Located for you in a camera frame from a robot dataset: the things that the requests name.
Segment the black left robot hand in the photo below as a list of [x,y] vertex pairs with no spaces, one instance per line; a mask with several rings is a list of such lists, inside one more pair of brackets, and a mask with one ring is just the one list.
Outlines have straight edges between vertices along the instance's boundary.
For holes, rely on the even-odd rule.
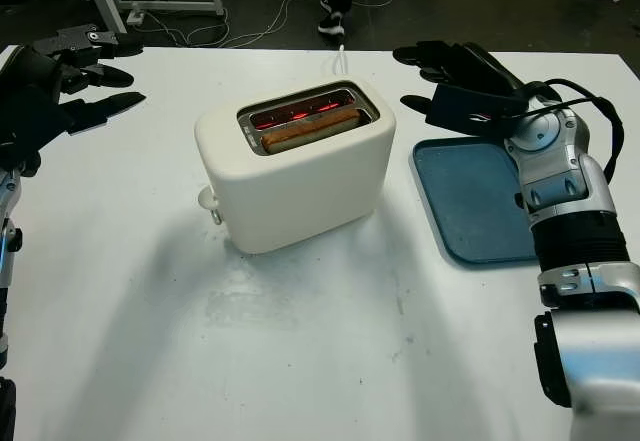
[[1,169],[33,177],[41,165],[40,150],[59,135],[102,126],[145,100],[133,91],[94,102],[60,100],[88,87],[130,87],[131,74],[101,61],[142,52],[138,36],[101,31],[94,24],[17,46],[1,67]]

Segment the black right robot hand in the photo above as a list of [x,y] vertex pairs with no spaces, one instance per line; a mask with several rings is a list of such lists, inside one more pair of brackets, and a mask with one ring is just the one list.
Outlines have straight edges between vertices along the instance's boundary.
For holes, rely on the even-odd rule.
[[392,55],[401,64],[417,67],[420,76],[431,83],[482,95],[524,98],[524,83],[475,43],[419,41],[395,48]]

